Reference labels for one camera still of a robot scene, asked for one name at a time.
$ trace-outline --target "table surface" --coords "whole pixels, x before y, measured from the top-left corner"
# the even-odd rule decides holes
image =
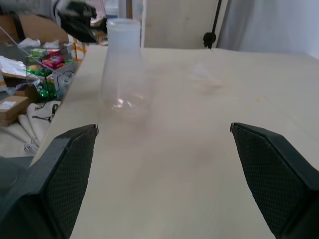
[[[319,169],[319,61],[145,48],[153,102],[145,125],[134,128],[97,117],[106,51],[90,46],[33,160],[57,135],[99,124],[71,238],[274,238],[247,186],[229,127],[235,121],[280,133]],[[194,68],[223,87],[203,91]]]

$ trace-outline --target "white curtain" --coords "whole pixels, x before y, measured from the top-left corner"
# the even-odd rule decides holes
[[[319,0],[229,0],[218,47],[319,59]]]

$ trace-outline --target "cardboard box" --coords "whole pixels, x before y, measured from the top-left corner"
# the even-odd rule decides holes
[[[20,87],[15,94],[17,96],[25,96],[29,98],[30,103],[36,103],[40,95],[36,90],[34,84],[25,84]]]
[[[14,123],[20,114],[26,112],[29,105],[29,98],[23,96],[9,96],[0,101],[0,126]]]

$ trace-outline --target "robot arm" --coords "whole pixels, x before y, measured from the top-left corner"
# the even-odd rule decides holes
[[[51,19],[81,42],[97,42],[90,25],[96,11],[83,0],[0,0],[0,13],[11,12]]]

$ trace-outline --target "transparent flask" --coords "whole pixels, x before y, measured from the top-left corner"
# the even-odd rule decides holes
[[[150,102],[149,86],[142,63],[141,24],[131,19],[107,21],[109,47],[105,59],[100,110],[126,118],[145,114]]]

